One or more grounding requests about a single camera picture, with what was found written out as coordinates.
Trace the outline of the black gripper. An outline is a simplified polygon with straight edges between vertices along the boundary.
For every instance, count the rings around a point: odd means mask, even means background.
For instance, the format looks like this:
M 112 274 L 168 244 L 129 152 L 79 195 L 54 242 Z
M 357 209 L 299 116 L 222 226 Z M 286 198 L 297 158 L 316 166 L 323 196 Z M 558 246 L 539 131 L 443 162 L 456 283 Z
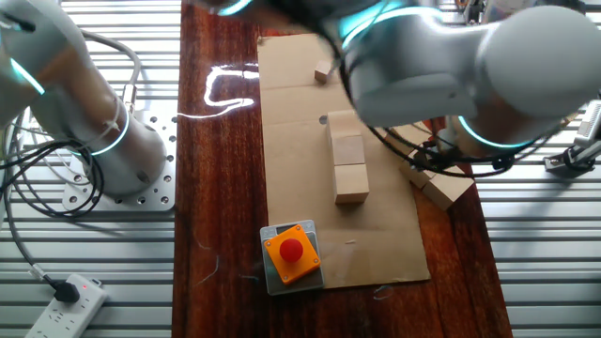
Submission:
M 437 135 L 435 140 L 436 143 L 422 143 L 417 146 L 415 158 L 408 160 L 412 170 L 436 174 L 438 169 L 444 170 L 455 165 L 471 164 L 471 161 L 456 144 L 455 136 Z

